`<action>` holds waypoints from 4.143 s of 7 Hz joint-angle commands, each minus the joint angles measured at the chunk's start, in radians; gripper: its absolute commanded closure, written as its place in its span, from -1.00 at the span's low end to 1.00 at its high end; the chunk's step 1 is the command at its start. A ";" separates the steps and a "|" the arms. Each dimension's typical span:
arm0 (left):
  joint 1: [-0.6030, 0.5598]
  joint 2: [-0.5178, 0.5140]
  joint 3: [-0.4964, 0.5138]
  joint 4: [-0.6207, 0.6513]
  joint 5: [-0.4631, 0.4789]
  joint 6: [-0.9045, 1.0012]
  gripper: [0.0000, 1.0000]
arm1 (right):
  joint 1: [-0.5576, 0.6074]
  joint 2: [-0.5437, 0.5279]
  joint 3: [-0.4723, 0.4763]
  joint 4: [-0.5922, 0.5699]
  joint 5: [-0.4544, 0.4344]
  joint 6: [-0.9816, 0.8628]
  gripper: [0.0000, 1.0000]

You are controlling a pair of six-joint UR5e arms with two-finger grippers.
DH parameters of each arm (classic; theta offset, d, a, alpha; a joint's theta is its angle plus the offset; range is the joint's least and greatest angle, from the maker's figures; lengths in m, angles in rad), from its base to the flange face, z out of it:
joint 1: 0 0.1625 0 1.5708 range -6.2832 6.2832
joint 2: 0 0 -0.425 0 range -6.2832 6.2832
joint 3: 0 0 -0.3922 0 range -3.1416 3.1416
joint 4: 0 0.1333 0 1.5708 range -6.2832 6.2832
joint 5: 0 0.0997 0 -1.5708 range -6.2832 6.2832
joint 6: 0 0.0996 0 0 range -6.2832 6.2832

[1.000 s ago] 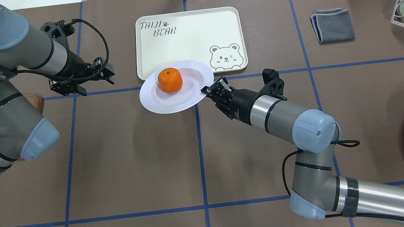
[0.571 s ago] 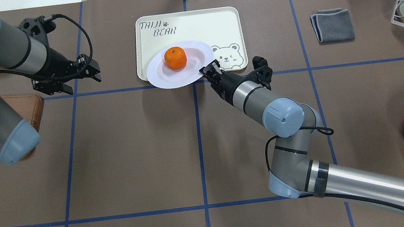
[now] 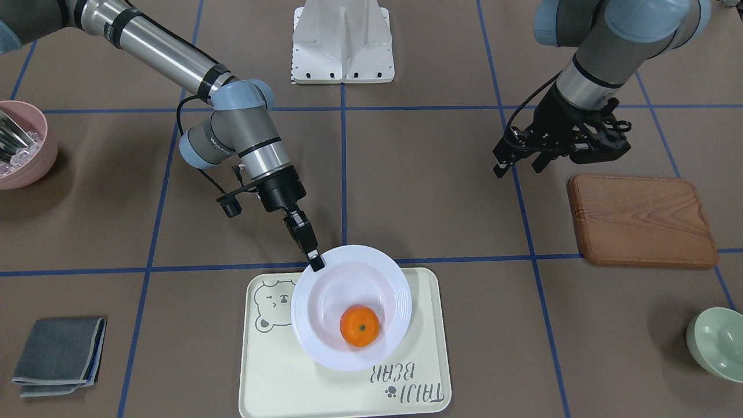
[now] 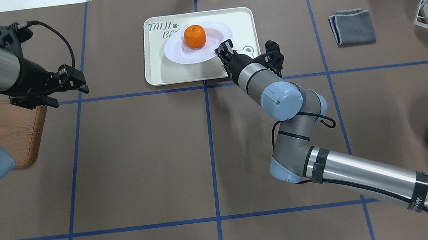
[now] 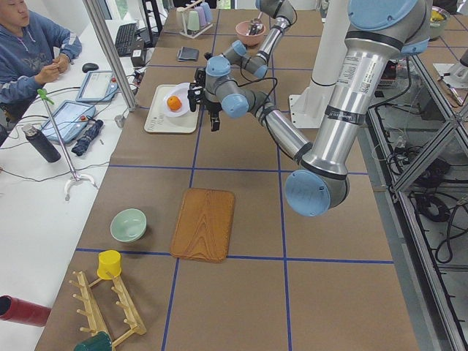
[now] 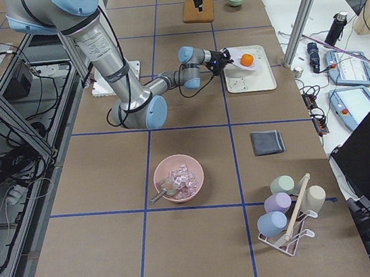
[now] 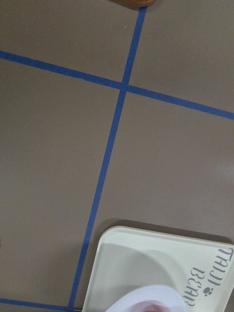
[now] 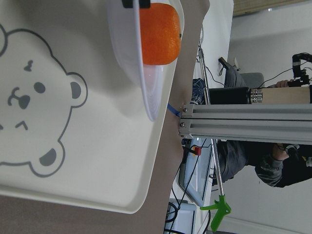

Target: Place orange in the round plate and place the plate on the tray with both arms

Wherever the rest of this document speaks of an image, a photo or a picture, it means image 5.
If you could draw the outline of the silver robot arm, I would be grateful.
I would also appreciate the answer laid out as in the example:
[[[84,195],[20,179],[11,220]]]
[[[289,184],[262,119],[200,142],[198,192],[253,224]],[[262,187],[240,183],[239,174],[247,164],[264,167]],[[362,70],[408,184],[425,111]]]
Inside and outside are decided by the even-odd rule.
[[[195,80],[189,85],[187,98],[191,111],[203,106],[210,116],[217,117],[224,111],[229,117],[238,118],[256,113],[270,102],[266,93],[238,85],[231,69],[235,65],[242,73],[253,75],[256,81],[265,79],[273,50],[295,24],[297,14],[289,1],[257,1],[255,6],[262,14],[274,19],[273,26],[263,36],[254,55],[248,54],[249,46],[238,39],[219,55],[207,58],[206,66],[196,71]]]
[[[257,78],[265,76],[272,51],[297,18],[288,1],[256,3],[275,24],[255,56],[234,42],[207,60],[202,104],[212,118],[220,112],[231,118],[255,116],[299,166],[286,180],[289,206],[300,215],[319,216],[348,195],[346,160],[386,64],[427,48],[431,6],[430,1],[349,2],[346,53],[314,141],[286,119],[266,93],[240,87],[231,74],[232,65],[237,65]]]

